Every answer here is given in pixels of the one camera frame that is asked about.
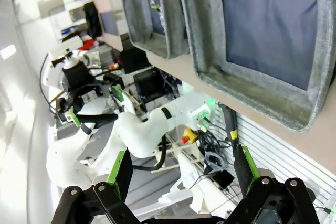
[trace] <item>gray fabric bin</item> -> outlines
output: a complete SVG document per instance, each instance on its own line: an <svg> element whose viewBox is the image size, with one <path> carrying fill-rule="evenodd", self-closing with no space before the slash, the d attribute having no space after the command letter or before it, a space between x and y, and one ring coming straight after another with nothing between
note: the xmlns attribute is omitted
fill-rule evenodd
<svg viewBox="0 0 336 224"><path fill-rule="evenodd" d="M182 0L198 77L297 132L325 102L335 0Z"/></svg>
<svg viewBox="0 0 336 224"><path fill-rule="evenodd" d="M150 7L150 0L122 1L134 46L165 59L189 53L181 0L160 0L166 33L157 11Z"/></svg>

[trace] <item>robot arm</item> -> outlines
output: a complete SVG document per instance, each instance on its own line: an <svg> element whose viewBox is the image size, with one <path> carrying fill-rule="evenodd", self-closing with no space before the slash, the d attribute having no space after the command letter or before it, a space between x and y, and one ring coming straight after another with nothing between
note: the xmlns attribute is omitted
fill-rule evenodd
<svg viewBox="0 0 336 224"><path fill-rule="evenodd" d="M82 113L101 114L105 106L106 99L98 98L87 104ZM92 130L91 134L79 129L74 136L52 142L49 146L46 167L51 181L60 187L78 185L87 188L92 183L86 175L87 167L77 160L89 143L91 135L97 131L94 123L86 123L85 126Z"/></svg>
<svg viewBox="0 0 336 224"><path fill-rule="evenodd" d="M205 100L198 92L183 95L154 109L146 122L130 112L119 114L104 150L91 167L96 176L110 172L119 151L128 148L135 157L146 158L156 149L162 136L177 126L198 130L198 125L203 123L202 115L213 113Z"/></svg>

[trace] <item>black cable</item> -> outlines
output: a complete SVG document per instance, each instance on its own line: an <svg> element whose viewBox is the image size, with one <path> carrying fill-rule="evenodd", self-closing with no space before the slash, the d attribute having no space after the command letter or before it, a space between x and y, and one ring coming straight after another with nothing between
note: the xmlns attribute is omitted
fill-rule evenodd
<svg viewBox="0 0 336 224"><path fill-rule="evenodd" d="M52 103L56 101L57 98L59 98L61 95L63 95L65 93L65 90L63 90L62 92L60 92L57 96L55 96L50 102L49 102L49 110L54 109L54 107L52 107Z"/></svg>
<svg viewBox="0 0 336 224"><path fill-rule="evenodd" d="M112 100L114 101L114 104L117 106L119 112L120 112L120 113L121 113L121 112L124 112L123 107L120 107L120 106L119 106L119 103L117 102L116 98L114 98L114 96L111 96L111 98L112 98Z"/></svg>
<svg viewBox="0 0 336 224"><path fill-rule="evenodd" d="M216 211L218 208L224 206L226 203L228 203L229 201L233 200L235 197L237 197L238 195L240 195L242 192L237 193L235 196L232 196L231 198L229 198L227 201L225 201L223 204L221 204L219 207L216 207L214 210L212 210L210 212L210 214L212 214L214 211Z"/></svg>
<svg viewBox="0 0 336 224"><path fill-rule="evenodd" d="M332 210L327 207L315 207L315 209L323 209L327 214L331 214Z"/></svg>
<svg viewBox="0 0 336 224"><path fill-rule="evenodd" d="M89 66L90 63L91 63L89 56L87 56L86 54L84 54L83 56L84 56L84 58L88 61L88 62L86 63L86 66Z"/></svg>
<svg viewBox="0 0 336 224"><path fill-rule="evenodd" d="M162 136L162 154L161 154L160 161L157 163L157 165L152 166L152 167L133 165L133 169L135 169L135 170L145 170L147 172L152 172L154 170L159 170L162 167L162 165L163 165L163 163L166 159L166 152L167 152L167 139L166 139L166 136L163 135Z"/></svg>
<svg viewBox="0 0 336 224"><path fill-rule="evenodd" d="M203 174L203 175L199 175L199 177L197 178L197 180L195 181L195 183L189 188L189 190L191 188L193 188L196 184L198 184L199 182L201 182L202 180L204 180L205 178L209 178L209 177L213 177L216 174L218 174L220 172L214 172L214 173L210 173L210 174Z"/></svg>
<svg viewBox="0 0 336 224"><path fill-rule="evenodd" d="M81 123L111 123L118 119L117 114L101 114L101 115L77 115L78 121Z"/></svg>
<svg viewBox="0 0 336 224"><path fill-rule="evenodd" d="M50 102L48 100L48 98L46 97L46 95L44 94L44 91L43 91L43 88L42 88L42 71L43 71L43 68L44 68L44 65L48 59L48 56L49 56L49 53L45 56L44 60L43 60L43 63L42 63L42 66L41 66L41 69L40 69L40 76L39 76L39 86L40 86L40 91L42 93L42 96L44 98L44 100L48 103L48 106L49 106L49 111L53 114L53 115L56 115L56 110L50 105Z"/></svg>
<svg viewBox="0 0 336 224"><path fill-rule="evenodd" d="M206 152L216 153L218 154L223 161L227 164L226 167L229 165L233 165L228 161L227 156L223 153L223 149L231 148L231 145L225 141L218 140L213 133L210 131L203 132L198 131L198 140L200 142L200 150L202 150L205 154Z"/></svg>
<svg viewBox="0 0 336 224"><path fill-rule="evenodd" d="M96 74L96 75L93 76L93 77L103 76L103 75L106 74L106 73L110 73L110 72L117 71L117 70L119 70L119 69L111 69L111 70L108 70L108 71L105 71L105 72Z"/></svg>
<svg viewBox="0 0 336 224"><path fill-rule="evenodd" d="M216 141L222 142L222 143L226 143L226 144L230 144L230 140L226 137L224 140L220 140L218 138L216 138L216 136L211 132L211 131L207 131L207 134L211 137L216 139Z"/></svg>
<svg viewBox="0 0 336 224"><path fill-rule="evenodd" d="M221 130L223 130L223 131L226 131L226 129L224 129L224 128L218 126L218 125L215 124L215 123L212 123L206 116L203 117L203 119L204 119L205 121L207 121L209 124L211 124L212 126L215 126L215 127L219 128L219 129L221 129Z"/></svg>
<svg viewBox="0 0 336 224"><path fill-rule="evenodd" d="M104 68L104 67L100 67L100 68L92 67L92 68L88 68L88 69L89 70L91 70L91 69L110 70L109 68Z"/></svg>

